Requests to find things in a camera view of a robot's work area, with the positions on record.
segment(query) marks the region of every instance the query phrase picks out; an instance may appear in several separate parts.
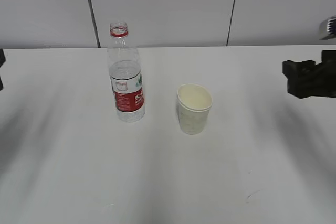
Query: black object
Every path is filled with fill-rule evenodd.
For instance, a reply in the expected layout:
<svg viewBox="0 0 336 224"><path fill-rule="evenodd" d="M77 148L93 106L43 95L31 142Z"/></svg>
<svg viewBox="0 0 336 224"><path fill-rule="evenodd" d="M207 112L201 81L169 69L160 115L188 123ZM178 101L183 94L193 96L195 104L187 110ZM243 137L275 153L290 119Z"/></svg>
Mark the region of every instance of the black object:
<svg viewBox="0 0 336 224"><path fill-rule="evenodd" d="M6 58L5 58L5 54L4 54L4 50L0 49L0 67L5 63ZM0 77L0 90L2 90L4 88L4 86L2 85L1 82L1 77Z"/></svg>
<svg viewBox="0 0 336 224"><path fill-rule="evenodd" d="M288 93L298 97L336 98L336 50L322 51L322 63L313 60L282 63L282 73L288 78Z"/></svg>

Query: paper cup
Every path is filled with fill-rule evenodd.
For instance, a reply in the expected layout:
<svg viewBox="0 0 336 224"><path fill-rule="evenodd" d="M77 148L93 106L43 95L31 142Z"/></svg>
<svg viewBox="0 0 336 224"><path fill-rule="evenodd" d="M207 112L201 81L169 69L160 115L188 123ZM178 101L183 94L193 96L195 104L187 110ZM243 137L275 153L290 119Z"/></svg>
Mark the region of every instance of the paper cup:
<svg viewBox="0 0 336 224"><path fill-rule="evenodd" d="M200 133L212 106L210 93L201 85L184 84L177 91L177 101L181 130L190 135Z"/></svg>

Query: metal object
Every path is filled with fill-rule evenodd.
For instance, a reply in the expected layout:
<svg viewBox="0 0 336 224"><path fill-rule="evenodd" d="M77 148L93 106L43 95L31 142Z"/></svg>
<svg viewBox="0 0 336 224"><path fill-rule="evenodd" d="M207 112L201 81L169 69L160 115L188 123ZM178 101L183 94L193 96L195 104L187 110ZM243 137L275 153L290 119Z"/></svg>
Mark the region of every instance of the metal object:
<svg viewBox="0 0 336 224"><path fill-rule="evenodd" d="M332 16L320 24L320 39L336 38L336 16Z"/></svg>
<svg viewBox="0 0 336 224"><path fill-rule="evenodd" d="M6 58L5 58L5 54L4 54L4 50L0 49L0 67L5 63ZM4 86L2 85L1 82L1 77L0 77L0 90L2 90L4 88Z"/></svg>
<svg viewBox="0 0 336 224"><path fill-rule="evenodd" d="M336 98L336 50L322 51L322 63L313 60L282 63L282 73L288 78L288 93L298 97Z"/></svg>

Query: table surface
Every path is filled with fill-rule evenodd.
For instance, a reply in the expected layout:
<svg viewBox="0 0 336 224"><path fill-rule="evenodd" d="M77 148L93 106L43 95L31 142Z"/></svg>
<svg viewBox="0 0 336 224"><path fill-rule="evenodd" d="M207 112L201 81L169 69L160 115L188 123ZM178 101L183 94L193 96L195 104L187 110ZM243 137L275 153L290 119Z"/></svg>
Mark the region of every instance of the table surface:
<svg viewBox="0 0 336 224"><path fill-rule="evenodd" d="M106 49L10 49L0 223L336 222L336 100L287 93L284 60L336 46L142 48L146 114L118 120ZM176 90L213 94L186 135Z"/></svg>

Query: bottle label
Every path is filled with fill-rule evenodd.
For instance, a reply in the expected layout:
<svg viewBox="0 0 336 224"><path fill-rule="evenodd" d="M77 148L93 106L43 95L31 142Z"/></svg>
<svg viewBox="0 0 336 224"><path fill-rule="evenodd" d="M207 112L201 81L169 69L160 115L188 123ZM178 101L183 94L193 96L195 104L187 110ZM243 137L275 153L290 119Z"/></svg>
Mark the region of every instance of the bottle label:
<svg viewBox="0 0 336 224"><path fill-rule="evenodd" d="M110 78L118 110L132 112L141 108L144 103L141 73L128 80L118 80L111 76Z"/></svg>

